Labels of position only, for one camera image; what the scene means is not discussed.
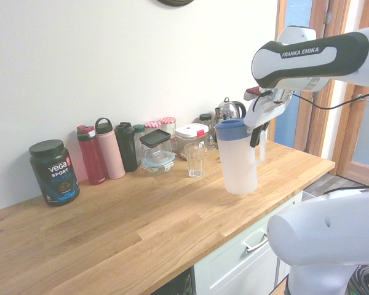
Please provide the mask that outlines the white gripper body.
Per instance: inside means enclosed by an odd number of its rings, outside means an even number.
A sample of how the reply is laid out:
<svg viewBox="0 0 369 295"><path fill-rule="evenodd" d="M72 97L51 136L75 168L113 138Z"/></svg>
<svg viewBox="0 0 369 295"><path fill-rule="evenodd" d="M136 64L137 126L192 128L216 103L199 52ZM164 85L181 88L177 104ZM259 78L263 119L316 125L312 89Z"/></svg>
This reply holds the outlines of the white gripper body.
<svg viewBox="0 0 369 295"><path fill-rule="evenodd" d="M287 108L293 90L248 88L244 93L244 100L251 105L244 118L248 128L259 127L273 118L281 115Z"/></svg>

